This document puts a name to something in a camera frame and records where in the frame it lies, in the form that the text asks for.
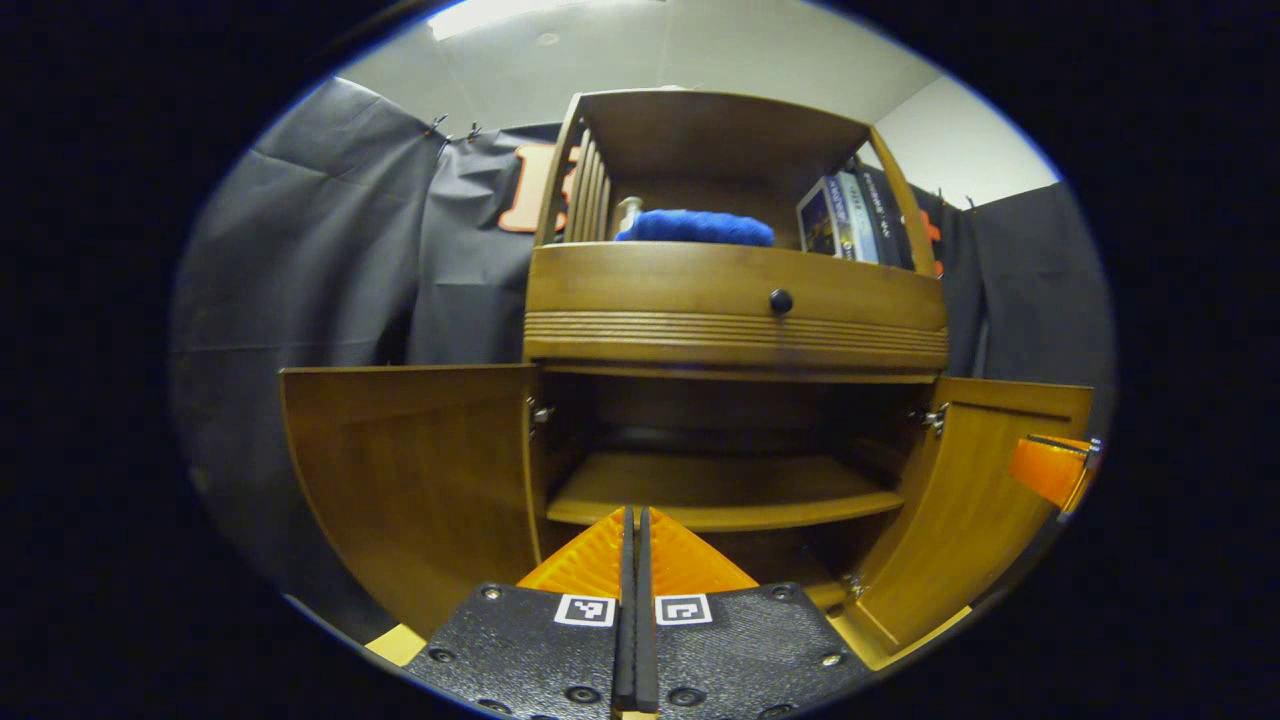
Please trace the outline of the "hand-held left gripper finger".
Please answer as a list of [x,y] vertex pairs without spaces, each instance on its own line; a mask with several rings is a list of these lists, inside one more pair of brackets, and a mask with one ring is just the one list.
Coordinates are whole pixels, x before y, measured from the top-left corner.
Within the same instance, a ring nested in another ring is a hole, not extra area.
[[613,719],[636,697],[634,561],[617,509],[521,582],[477,585],[404,669],[486,719]]
[[659,719],[797,719],[873,682],[800,584],[754,580],[657,509],[637,542],[637,687]]

